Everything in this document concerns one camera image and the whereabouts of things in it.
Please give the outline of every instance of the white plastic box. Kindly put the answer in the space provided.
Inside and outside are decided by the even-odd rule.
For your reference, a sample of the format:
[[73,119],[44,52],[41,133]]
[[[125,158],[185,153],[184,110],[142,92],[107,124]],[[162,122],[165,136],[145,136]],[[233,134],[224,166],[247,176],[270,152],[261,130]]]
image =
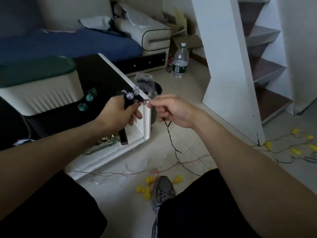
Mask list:
[[55,56],[0,66],[0,96],[20,114],[33,116],[81,100],[75,62]]

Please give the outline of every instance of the sneaker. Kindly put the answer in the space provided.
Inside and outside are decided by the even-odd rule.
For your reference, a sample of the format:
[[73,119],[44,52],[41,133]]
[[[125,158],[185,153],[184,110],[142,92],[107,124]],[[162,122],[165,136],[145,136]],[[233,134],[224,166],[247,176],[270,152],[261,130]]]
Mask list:
[[152,206],[156,214],[156,219],[152,227],[152,238],[157,238],[158,213],[161,204],[165,200],[174,198],[175,196],[176,192],[173,183],[167,176],[160,176],[154,184],[154,191],[152,195]]

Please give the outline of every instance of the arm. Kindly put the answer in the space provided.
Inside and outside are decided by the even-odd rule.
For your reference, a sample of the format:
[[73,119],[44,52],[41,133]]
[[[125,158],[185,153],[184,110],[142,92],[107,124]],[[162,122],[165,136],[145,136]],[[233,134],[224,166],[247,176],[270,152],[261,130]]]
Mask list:
[[124,110],[123,96],[109,100],[93,121],[53,136],[0,152],[0,220],[37,191],[47,180],[98,140],[133,125],[139,119],[135,103]]
[[165,118],[196,131],[243,216],[261,237],[316,236],[317,196],[306,186],[182,98],[159,96],[151,106],[156,106],[159,121]]

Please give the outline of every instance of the plastic bag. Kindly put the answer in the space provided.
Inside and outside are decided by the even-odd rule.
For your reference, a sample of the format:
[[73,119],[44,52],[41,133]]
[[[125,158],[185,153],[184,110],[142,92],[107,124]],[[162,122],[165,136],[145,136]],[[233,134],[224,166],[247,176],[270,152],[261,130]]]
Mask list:
[[137,85],[149,98],[158,96],[153,75],[137,72],[134,78],[134,84]]

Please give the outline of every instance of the pillow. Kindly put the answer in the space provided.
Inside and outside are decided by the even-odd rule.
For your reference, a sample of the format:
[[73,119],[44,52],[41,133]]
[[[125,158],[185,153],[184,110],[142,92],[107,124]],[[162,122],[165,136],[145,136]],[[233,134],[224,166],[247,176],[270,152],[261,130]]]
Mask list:
[[0,0],[0,38],[44,27],[36,0]]

